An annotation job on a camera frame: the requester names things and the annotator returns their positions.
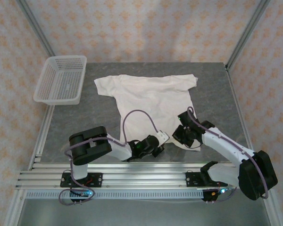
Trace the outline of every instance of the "floral wallpaper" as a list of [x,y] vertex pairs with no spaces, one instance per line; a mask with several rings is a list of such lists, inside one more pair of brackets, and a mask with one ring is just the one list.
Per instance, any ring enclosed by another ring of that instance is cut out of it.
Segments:
[[283,212],[283,0],[271,0],[230,71],[255,150],[266,151]]
[[27,0],[56,55],[224,62],[260,0]]
[[0,0],[0,225],[45,112],[33,92],[46,58],[16,1]]

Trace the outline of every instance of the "gray tabletop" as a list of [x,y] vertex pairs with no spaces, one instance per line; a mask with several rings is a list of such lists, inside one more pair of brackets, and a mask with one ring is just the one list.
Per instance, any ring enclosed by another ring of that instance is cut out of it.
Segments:
[[[223,63],[89,63],[78,105],[57,105],[51,119],[41,162],[68,162],[63,149],[69,145],[70,135],[105,126],[115,138],[120,136],[120,114],[113,97],[100,96],[94,80],[108,75],[128,74],[144,77],[194,74],[197,87],[189,90],[197,117],[215,124],[225,135],[247,146],[231,87]],[[142,162],[209,162],[227,161],[205,145],[200,152],[186,151],[174,144],[165,144],[157,157],[146,156]],[[119,162],[110,156],[97,163]]]

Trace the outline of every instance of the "mesh basket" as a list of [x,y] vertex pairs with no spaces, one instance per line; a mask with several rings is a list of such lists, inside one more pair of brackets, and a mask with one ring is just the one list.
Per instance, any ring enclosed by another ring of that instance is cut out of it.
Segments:
[[52,56],[42,69],[33,99],[48,105],[77,105],[85,77],[85,56]]

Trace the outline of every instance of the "patterned wallpaper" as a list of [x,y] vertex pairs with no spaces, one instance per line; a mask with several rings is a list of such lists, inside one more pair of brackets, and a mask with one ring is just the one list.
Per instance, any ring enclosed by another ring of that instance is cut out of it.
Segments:
[[46,58],[16,1],[0,0],[0,225],[44,115],[33,92]]
[[283,211],[283,0],[271,0],[231,70],[255,150],[271,157]]
[[227,62],[259,0],[28,0],[56,55]]

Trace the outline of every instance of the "t-shirt sleeve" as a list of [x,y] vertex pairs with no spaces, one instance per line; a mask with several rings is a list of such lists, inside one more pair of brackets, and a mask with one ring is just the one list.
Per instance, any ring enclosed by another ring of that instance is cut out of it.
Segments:
[[193,74],[172,75],[172,82],[176,91],[186,91],[197,86],[197,80]]
[[99,78],[94,80],[94,83],[98,89],[99,95],[113,97],[116,90],[115,76],[110,75],[104,78]]

